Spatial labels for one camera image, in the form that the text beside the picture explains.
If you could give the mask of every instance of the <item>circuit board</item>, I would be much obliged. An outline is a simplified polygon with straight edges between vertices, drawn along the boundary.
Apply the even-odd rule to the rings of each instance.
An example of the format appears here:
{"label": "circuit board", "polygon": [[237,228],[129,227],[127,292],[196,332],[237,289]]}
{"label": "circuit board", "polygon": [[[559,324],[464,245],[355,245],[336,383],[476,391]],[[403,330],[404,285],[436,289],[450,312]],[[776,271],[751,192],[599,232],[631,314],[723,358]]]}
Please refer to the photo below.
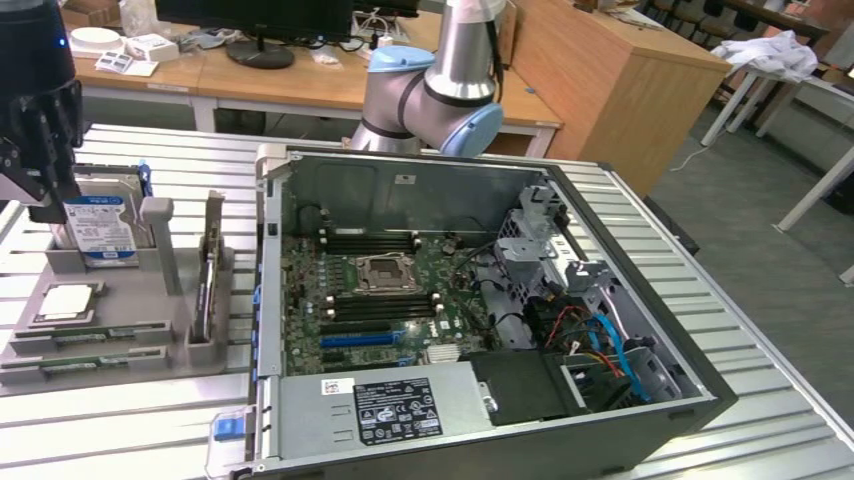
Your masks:
{"label": "circuit board", "polygon": [[[498,341],[488,329],[475,328],[470,320],[474,316],[479,319],[479,325],[483,325],[488,315],[470,270],[456,269],[471,249],[448,250],[450,240],[443,234],[422,234],[419,238],[420,248],[415,253],[379,255],[332,255],[324,251],[317,238],[283,238],[284,353],[288,375],[423,364],[430,345],[455,344],[460,354],[466,354],[484,350],[484,345]],[[333,307],[328,297],[357,300],[376,294],[367,290],[365,282],[369,283],[369,279],[363,274],[365,261],[369,260],[375,260],[375,263],[376,260],[384,263],[394,261],[392,268],[396,269],[398,265],[406,268],[412,283],[400,287],[398,293],[438,294],[435,298],[442,308],[435,316],[390,320],[395,336],[391,345],[321,348],[321,340],[329,335],[321,335],[320,327],[331,324],[328,311]],[[371,285],[373,287],[382,288],[383,284]],[[359,335],[345,333],[332,336]]]}

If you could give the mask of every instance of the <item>monitor stand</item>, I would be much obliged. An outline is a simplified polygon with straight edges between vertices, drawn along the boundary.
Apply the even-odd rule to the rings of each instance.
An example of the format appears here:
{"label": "monitor stand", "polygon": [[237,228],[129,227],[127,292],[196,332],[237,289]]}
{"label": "monitor stand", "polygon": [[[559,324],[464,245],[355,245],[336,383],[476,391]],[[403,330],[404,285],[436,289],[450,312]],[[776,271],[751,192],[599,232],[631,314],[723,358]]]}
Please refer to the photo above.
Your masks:
{"label": "monitor stand", "polygon": [[285,68],[293,63],[293,53],[284,46],[264,42],[263,35],[255,41],[239,40],[229,43],[225,53],[240,65],[265,70]]}

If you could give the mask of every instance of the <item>metal workbench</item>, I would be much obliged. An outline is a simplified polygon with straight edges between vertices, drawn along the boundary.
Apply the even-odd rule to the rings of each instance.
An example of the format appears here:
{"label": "metal workbench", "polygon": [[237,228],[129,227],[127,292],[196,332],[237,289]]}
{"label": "metal workbench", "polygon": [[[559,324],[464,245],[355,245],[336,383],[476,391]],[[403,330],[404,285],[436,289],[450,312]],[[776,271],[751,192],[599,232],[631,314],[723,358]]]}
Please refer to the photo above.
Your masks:
{"label": "metal workbench", "polygon": [[[253,160],[269,138],[95,125],[80,162],[153,170],[175,199],[176,247],[197,244],[204,199],[224,191],[225,243],[237,252],[228,371],[213,377],[0,398],[0,478],[204,477],[208,422],[244,405],[255,269]],[[297,145],[328,146],[295,141]],[[671,441],[612,479],[854,478],[854,435],[622,181],[592,164],[564,171],[739,395],[696,435]],[[21,209],[0,214],[0,346],[45,265],[51,235]],[[582,234],[580,228],[572,233]],[[582,247],[591,243],[580,238]]]}

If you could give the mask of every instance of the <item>white box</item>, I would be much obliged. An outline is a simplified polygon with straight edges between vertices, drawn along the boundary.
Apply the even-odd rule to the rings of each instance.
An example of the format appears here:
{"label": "white box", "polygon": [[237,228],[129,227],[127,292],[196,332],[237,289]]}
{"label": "white box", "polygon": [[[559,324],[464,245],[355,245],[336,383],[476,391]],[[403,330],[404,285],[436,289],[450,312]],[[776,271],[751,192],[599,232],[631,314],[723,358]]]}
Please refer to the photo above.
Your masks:
{"label": "white box", "polygon": [[168,62],[180,57],[177,44],[169,42],[156,33],[128,38],[125,45],[128,54],[139,60]]}

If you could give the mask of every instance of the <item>gray floor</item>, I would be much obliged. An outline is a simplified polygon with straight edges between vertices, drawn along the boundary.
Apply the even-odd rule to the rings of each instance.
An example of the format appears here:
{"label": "gray floor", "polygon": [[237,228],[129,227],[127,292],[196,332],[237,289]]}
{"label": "gray floor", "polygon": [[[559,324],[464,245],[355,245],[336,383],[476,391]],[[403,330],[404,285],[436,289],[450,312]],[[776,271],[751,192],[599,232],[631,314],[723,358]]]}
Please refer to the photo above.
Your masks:
{"label": "gray floor", "polygon": [[[188,108],[87,99],[87,118],[100,123],[192,129]],[[714,119],[708,109],[674,158],[699,149]],[[279,115],[268,134],[340,140],[355,122]],[[688,167],[668,172],[652,197],[700,245],[698,260],[760,330],[854,424],[854,289],[837,275],[854,264],[854,218],[821,204],[788,235],[771,224],[817,178],[783,153],[742,130],[723,136]]]}

